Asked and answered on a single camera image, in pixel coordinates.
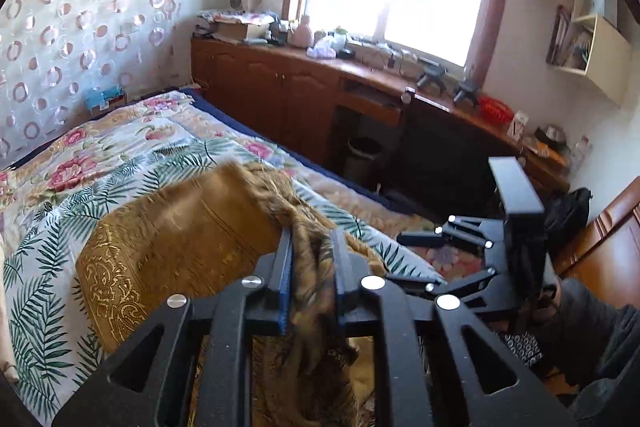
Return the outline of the floral quilt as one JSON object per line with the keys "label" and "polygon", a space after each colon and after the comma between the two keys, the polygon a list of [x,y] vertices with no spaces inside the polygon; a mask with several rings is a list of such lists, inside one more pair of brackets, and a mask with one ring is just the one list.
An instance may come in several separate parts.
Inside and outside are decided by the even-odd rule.
{"label": "floral quilt", "polygon": [[68,277],[107,213],[227,159],[283,170],[303,199],[376,249],[394,273],[435,270],[453,282],[480,271],[480,258],[454,247],[398,246],[400,233],[429,230],[432,222],[242,129],[195,95],[171,91],[81,124],[2,171],[4,286],[29,277]]}

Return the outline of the white wall shelf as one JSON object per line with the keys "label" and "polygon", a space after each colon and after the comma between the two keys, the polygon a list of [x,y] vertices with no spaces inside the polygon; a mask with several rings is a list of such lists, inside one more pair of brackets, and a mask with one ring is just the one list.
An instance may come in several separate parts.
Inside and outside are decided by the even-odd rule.
{"label": "white wall shelf", "polygon": [[616,106],[623,105],[631,55],[618,30],[618,0],[570,0],[556,9],[547,64],[585,79]]}

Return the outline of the palm leaf bed sheet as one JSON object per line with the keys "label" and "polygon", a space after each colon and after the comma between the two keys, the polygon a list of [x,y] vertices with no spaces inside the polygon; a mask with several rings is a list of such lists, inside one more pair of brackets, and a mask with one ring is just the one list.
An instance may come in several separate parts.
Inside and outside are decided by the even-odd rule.
{"label": "palm leaf bed sheet", "polygon": [[268,162],[213,139],[132,158],[42,206],[6,260],[16,390],[43,425],[175,293],[222,291],[253,271],[292,225],[306,291],[340,228],[378,274],[436,271],[395,236],[376,231]]}

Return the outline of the cardboard box on cabinet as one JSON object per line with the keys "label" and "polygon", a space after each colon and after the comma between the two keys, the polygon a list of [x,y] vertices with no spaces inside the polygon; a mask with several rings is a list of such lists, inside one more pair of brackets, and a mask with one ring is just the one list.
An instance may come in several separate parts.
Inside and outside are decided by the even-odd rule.
{"label": "cardboard box on cabinet", "polygon": [[268,30],[268,24],[219,23],[214,37],[232,41],[263,39]]}

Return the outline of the dark waste bin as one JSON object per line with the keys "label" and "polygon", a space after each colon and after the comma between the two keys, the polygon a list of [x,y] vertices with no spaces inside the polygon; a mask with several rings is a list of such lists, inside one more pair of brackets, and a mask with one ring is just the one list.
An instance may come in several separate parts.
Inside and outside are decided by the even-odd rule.
{"label": "dark waste bin", "polygon": [[347,142],[348,154],[344,164],[344,178],[361,186],[369,186],[383,147],[368,136],[354,136]]}

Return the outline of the black backpack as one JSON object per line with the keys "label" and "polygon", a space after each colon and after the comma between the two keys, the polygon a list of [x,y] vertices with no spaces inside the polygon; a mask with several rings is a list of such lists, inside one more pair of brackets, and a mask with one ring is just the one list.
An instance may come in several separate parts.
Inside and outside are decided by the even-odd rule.
{"label": "black backpack", "polygon": [[544,218],[548,254],[557,256],[587,225],[592,193],[581,187],[555,199]]}

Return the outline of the white circle-pattern curtain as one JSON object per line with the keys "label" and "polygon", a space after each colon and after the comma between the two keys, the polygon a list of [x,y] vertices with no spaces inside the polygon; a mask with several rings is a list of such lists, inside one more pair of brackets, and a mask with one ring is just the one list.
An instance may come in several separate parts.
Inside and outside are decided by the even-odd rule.
{"label": "white circle-pattern curtain", "polygon": [[135,100],[180,83],[188,0],[6,0],[1,8],[1,164],[90,118],[89,90]]}

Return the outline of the golden patterned scarf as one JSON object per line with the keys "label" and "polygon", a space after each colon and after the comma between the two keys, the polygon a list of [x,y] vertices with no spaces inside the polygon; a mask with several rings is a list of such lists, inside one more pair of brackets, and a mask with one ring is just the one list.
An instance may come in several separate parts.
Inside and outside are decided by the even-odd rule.
{"label": "golden patterned scarf", "polygon": [[363,426],[374,408],[373,343],[337,328],[332,230],[285,172],[227,162],[110,212],[76,270],[91,325],[113,352],[167,297],[219,293],[291,231],[290,331],[254,340],[254,422]]}

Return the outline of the pink bottle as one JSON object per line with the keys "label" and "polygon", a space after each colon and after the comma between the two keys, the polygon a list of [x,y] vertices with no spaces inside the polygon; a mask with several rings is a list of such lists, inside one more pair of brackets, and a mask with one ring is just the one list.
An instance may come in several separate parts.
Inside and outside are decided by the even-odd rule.
{"label": "pink bottle", "polygon": [[297,27],[291,32],[288,43],[297,49],[308,49],[314,45],[314,32],[310,27],[310,18],[303,15]]}

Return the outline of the red basket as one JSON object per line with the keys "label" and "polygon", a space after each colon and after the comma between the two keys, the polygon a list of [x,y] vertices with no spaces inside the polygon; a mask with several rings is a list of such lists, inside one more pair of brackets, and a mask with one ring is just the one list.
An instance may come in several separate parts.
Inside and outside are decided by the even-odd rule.
{"label": "red basket", "polygon": [[480,117],[487,121],[488,124],[500,128],[511,124],[514,112],[500,100],[483,95],[478,99],[478,104],[480,104]]}

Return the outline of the blue tissue box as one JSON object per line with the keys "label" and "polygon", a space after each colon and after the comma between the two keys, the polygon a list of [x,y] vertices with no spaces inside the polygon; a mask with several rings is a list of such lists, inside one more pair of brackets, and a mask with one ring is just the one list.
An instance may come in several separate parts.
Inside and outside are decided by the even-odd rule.
{"label": "blue tissue box", "polygon": [[116,108],[125,106],[127,102],[127,93],[120,86],[105,90],[92,89],[85,95],[85,106],[91,118],[102,117]]}

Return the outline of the long wooden cabinet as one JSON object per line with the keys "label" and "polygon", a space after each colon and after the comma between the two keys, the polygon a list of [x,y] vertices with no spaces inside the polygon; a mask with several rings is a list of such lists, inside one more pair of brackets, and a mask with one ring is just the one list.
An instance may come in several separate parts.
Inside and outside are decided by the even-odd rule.
{"label": "long wooden cabinet", "polygon": [[544,199],[570,188],[472,110],[355,61],[317,61],[292,48],[194,38],[191,72],[213,106],[338,174],[346,170],[348,140],[370,136],[383,147],[382,165],[364,183],[425,213],[494,210],[488,165],[494,156],[523,161]]}

